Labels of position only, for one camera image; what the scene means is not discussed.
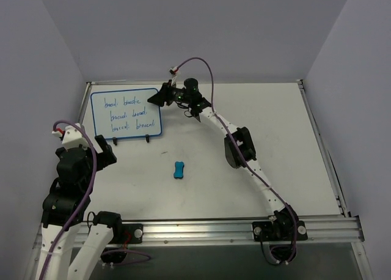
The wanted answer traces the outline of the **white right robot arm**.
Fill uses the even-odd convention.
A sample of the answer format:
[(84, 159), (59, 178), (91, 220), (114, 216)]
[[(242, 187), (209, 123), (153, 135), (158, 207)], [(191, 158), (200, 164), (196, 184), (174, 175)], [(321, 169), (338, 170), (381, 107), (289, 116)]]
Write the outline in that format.
[(298, 239), (298, 217), (278, 192), (272, 187), (266, 174), (257, 161), (256, 149), (247, 127), (237, 127), (223, 118), (214, 108), (212, 100), (207, 100), (199, 91), (198, 81), (188, 78), (184, 86), (178, 88), (170, 79), (163, 83), (160, 90), (149, 97), (148, 102), (159, 106), (176, 103), (181, 109), (187, 109), (191, 117), (200, 123), (216, 129), (224, 135), (224, 152), (228, 164), (234, 168), (243, 168), (250, 176), (254, 188), (260, 193), (268, 211), (271, 227), (265, 237), (268, 240)]

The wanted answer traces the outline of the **blue framed small whiteboard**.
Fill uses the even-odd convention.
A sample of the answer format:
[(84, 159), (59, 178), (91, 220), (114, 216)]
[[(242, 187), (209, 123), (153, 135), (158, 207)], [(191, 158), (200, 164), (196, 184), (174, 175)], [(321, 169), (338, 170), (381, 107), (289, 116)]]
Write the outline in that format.
[(147, 100), (156, 88), (94, 92), (90, 96), (95, 135), (106, 139), (155, 137), (163, 133), (161, 110)]

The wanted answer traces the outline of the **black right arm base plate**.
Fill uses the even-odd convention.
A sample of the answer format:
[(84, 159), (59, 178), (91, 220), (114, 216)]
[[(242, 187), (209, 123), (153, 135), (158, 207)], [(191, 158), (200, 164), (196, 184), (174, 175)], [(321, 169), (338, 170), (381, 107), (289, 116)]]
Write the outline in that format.
[(253, 238), (255, 241), (292, 241), (293, 235), (297, 235), (297, 241), (308, 240), (307, 229), (303, 221), (297, 222), (296, 231), (293, 227), (283, 230), (271, 221), (252, 222)]

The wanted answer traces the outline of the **blue bone shaped eraser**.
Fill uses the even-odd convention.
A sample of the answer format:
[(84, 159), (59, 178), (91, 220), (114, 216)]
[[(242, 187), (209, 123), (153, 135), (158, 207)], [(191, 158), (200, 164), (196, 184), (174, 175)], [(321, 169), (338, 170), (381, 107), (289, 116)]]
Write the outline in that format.
[(182, 161), (176, 161), (174, 163), (174, 179), (182, 179), (184, 177), (185, 164)]

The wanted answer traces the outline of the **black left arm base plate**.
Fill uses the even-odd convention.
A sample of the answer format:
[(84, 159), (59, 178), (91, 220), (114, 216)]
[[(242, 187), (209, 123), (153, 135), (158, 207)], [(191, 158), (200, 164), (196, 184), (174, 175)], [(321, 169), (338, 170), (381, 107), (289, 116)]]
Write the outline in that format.
[(140, 244), (144, 234), (144, 225), (141, 223), (122, 224), (114, 229), (114, 237), (110, 244)]

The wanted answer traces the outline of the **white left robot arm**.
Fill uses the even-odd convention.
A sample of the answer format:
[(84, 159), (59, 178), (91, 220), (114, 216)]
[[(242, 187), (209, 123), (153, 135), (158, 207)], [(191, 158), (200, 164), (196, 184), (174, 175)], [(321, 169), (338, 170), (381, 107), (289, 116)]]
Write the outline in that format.
[(97, 152), (82, 136), (65, 135), (56, 150), (59, 162), (49, 194), (43, 201), (42, 245), (36, 279), (89, 279), (106, 245), (123, 236), (118, 213), (100, 211), (76, 257), (72, 250), (81, 227), (96, 173), (116, 163), (111, 146), (95, 137)]

